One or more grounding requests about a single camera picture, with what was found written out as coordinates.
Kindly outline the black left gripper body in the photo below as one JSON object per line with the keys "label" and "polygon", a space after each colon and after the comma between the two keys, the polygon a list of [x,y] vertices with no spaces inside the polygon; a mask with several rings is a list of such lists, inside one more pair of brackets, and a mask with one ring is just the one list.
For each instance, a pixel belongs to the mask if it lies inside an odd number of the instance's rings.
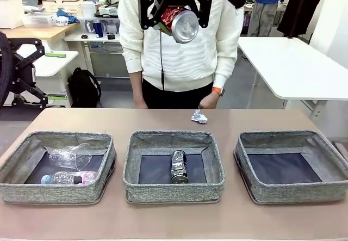
{"label": "black left gripper body", "polygon": [[22,80],[29,86],[36,86],[35,66],[32,60],[15,58],[13,60],[14,71],[11,86],[15,86],[17,80]]}

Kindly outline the person's left hand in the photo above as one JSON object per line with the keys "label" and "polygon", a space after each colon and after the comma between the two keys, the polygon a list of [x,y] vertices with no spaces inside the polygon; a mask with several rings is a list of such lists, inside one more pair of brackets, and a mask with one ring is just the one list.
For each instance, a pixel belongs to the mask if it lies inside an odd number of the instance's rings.
{"label": "person's left hand", "polygon": [[215,109],[218,103],[220,95],[212,91],[209,95],[204,97],[199,104],[200,109]]}

